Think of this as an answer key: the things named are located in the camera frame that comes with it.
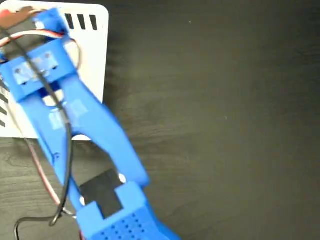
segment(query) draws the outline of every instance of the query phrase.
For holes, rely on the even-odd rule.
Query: white wire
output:
[[[17,33],[14,33],[11,35],[13,39],[20,38],[25,35],[38,35],[38,36],[44,36],[52,39],[62,39],[63,35],[59,33],[55,33],[53,31],[48,30],[29,30],[29,31],[20,31]],[[8,37],[4,37],[0,40],[0,47],[3,47],[5,44],[9,43],[10,39]]]

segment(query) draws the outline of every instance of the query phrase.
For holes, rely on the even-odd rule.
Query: cable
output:
[[[62,39],[64,37],[63,34],[54,32],[54,31],[49,31],[49,30],[29,30],[29,31],[20,31],[15,34],[11,35],[11,38],[13,39],[18,39],[26,35],[38,35],[38,36],[44,36],[52,39]],[[0,47],[3,47],[4,45],[8,44],[10,42],[9,37],[2,38],[0,40]]]
[[[1,93],[3,95],[5,95],[5,89],[3,87],[1,87]],[[6,110],[8,112],[8,115],[9,117],[11,118],[14,126],[19,130],[20,134],[22,135],[22,138],[23,140],[25,141],[27,147],[29,148],[30,150],[30,154],[32,156],[32,160],[33,160],[33,163],[35,165],[35,168],[42,180],[42,183],[45,187],[45,189],[47,190],[47,192],[49,193],[50,197],[52,198],[52,200],[54,201],[55,204],[59,205],[60,204],[60,199],[57,195],[57,193],[55,192],[54,188],[52,187],[51,183],[49,182],[42,166],[41,166],[41,163],[40,163],[40,160],[39,160],[39,157],[37,155],[37,152],[35,150],[35,148],[32,146],[31,142],[29,139],[26,138],[26,136],[24,135],[24,132],[22,131],[22,128],[20,127],[16,117],[15,117],[15,114],[13,113],[12,109],[10,108],[9,104],[7,102],[4,102],[5,104],[5,107],[6,107]],[[73,218],[75,218],[75,215],[67,210],[66,208],[63,209],[63,212],[69,216],[72,216]]]
[[[2,26],[0,26],[0,31],[10,39],[10,41],[15,45],[17,50],[21,53],[21,55],[26,59],[28,64],[30,65],[31,69],[34,71],[36,74],[37,78],[40,80],[40,82],[43,84],[45,90],[47,93],[51,96],[53,99],[56,107],[58,108],[62,120],[64,121],[65,124],[65,130],[66,130],[66,136],[67,136],[67,163],[66,163],[66,172],[65,172],[65,182],[62,188],[62,194],[61,194],[61,201],[60,204],[58,205],[58,208],[52,217],[29,217],[29,218],[22,218],[20,221],[17,221],[15,231],[16,229],[18,230],[18,226],[20,223],[25,222],[25,221],[38,221],[38,222],[43,222],[43,221],[48,221],[49,226],[54,226],[58,219],[61,217],[63,209],[66,205],[67,197],[68,197],[68,190],[69,190],[69,184],[70,184],[70,178],[72,175],[72,164],[73,164],[73,144],[72,144],[72,128],[71,128],[71,123],[69,121],[68,115],[64,107],[62,106],[61,102],[59,101],[58,97],[56,96],[55,92],[51,88],[50,84],[47,82],[46,78],[40,73],[36,65],[33,63],[31,58],[28,56],[28,53],[24,50],[24,48],[14,39],[11,37],[11,34]]]
[[[21,32],[17,32],[15,34],[11,35],[11,38],[13,39],[19,39],[23,36],[26,35],[38,35],[38,36],[44,36],[44,37],[48,37],[48,38],[52,38],[52,39],[62,39],[64,37],[63,34],[60,34],[58,32],[54,32],[54,31],[49,31],[49,30],[29,30],[29,31],[21,31]],[[76,64],[76,69],[79,70],[81,67],[81,63],[82,63],[82,50],[80,45],[78,44],[78,42],[75,39],[70,39],[73,43],[76,44],[76,47],[78,48],[78,62]],[[10,43],[10,37],[5,37],[0,39],[0,48],[5,46],[6,44]],[[5,60],[0,59],[0,64],[4,63]]]

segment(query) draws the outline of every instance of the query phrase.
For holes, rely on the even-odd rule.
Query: blue robotic gripper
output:
[[[115,189],[122,209],[107,218],[96,201],[87,205],[81,203],[79,187],[73,177],[70,179],[68,197],[84,237],[87,240],[179,240],[156,218],[143,192],[149,184],[148,174],[124,130],[110,110],[83,84],[64,49],[70,37],[59,11],[52,8],[34,18],[47,30],[66,33],[62,39],[48,39],[28,55],[55,90],[63,91],[62,105],[70,118],[72,134],[89,137],[109,154],[118,172],[126,178],[126,183]],[[14,99],[28,116],[46,158],[63,185],[67,135],[59,111],[44,103],[44,86],[24,57],[1,64],[0,72]]]

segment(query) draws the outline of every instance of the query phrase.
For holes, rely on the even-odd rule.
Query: wood grain surface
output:
[[[104,103],[183,240],[320,239],[317,2],[94,1],[110,13]],[[76,144],[79,184],[109,167]],[[0,139],[0,239],[14,239],[17,218],[54,210],[23,141]],[[26,223],[21,239],[77,240],[77,226]]]

